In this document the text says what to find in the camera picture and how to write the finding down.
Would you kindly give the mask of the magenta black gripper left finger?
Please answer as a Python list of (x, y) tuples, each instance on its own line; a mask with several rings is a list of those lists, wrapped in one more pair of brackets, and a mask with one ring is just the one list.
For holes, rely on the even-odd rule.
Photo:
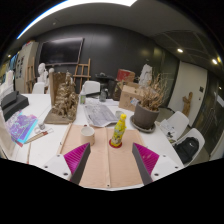
[(72, 173), (72, 183), (76, 185), (80, 183), (89, 155), (89, 143), (80, 145), (64, 155), (65, 161)]

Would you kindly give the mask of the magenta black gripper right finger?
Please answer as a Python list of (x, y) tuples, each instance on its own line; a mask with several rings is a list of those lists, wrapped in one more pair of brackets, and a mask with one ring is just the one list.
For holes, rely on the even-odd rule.
[(159, 159), (159, 155), (137, 143), (133, 144), (132, 153), (135, 157), (143, 184), (150, 184), (152, 182), (151, 174)]

